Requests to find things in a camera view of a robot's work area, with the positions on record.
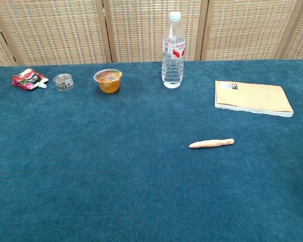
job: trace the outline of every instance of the notebook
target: notebook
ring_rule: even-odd
[[[282,117],[294,114],[280,86],[231,81],[215,82],[215,107]]]

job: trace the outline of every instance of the orange jelly cup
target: orange jelly cup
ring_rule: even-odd
[[[122,72],[117,69],[105,69],[94,74],[94,80],[99,84],[102,91],[114,93],[120,87]]]

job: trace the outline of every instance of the bottle label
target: bottle label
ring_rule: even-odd
[[[185,41],[171,43],[171,40],[163,40],[163,56],[171,59],[181,58],[185,54]]]

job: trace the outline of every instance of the pink snack pouch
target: pink snack pouch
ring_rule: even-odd
[[[24,90],[31,90],[36,87],[46,88],[45,82],[48,78],[41,73],[35,72],[31,68],[24,70],[18,75],[14,75],[12,78],[12,85],[20,87]]]

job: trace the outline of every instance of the water bottle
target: water bottle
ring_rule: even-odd
[[[163,33],[162,79],[167,88],[177,88],[183,79],[185,31],[181,13],[170,12],[170,22]]]

